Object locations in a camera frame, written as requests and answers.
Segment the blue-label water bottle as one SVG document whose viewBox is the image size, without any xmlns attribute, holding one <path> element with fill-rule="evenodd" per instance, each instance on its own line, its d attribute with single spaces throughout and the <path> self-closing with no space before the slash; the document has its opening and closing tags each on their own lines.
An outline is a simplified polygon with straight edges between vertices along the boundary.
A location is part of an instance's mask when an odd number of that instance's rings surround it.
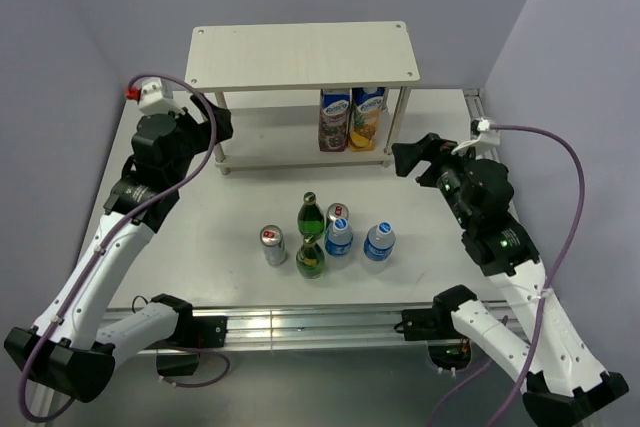
<svg viewBox="0 0 640 427">
<path fill-rule="evenodd" d="M 381 273 L 387 266 L 396 242 L 389 222 L 380 222 L 369 229 L 364 240 L 361 264 L 371 274 Z"/>
<path fill-rule="evenodd" d="M 347 266 L 353 238 L 353 230 L 347 219 L 339 217 L 328 227 L 324 249 L 331 270 L 338 271 Z"/>
</svg>

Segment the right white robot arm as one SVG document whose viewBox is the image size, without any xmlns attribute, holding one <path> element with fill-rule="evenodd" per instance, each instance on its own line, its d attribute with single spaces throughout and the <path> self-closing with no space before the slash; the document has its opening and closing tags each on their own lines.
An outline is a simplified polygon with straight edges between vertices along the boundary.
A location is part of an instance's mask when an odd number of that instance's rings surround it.
<svg viewBox="0 0 640 427">
<path fill-rule="evenodd" d="M 434 133 L 396 143 L 395 169 L 406 177 L 428 162 L 417 183 L 440 191 L 462 229 L 467 254 L 501 292 L 524 334 L 496 320 L 463 285 L 435 296 L 432 330 L 477 344 L 512 378 L 536 425 L 575 426 L 627 394 L 628 383 L 594 357 L 572 325 L 535 244 L 509 211 L 514 188 L 507 167 L 477 157 L 479 143 L 460 145 Z"/>
</svg>

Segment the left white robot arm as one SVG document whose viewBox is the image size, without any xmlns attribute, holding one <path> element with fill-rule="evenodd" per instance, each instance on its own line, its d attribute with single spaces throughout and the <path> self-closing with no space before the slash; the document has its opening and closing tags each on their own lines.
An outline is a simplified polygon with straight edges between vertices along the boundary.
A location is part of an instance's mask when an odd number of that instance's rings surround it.
<svg viewBox="0 0 640 427">
<path fill-rule="evenodd" d="M 76 268 L 31 327 L 15 327 L 7 335 L 4 348 L 25 381 L 88 403 L 141 350 L 156 343 L 194 346 L 193 307 L 168 294 L 151 298 L 142 310 L 108 327 L 101 325 L 134 260 L 177 204 L 178 185 L 193 177 L 193 158 L 233 135 L 227 109 L 206 98 L 190 100 L 203 122 L 179 107 L 141 117 L 132 153 Z"/>
</svg>

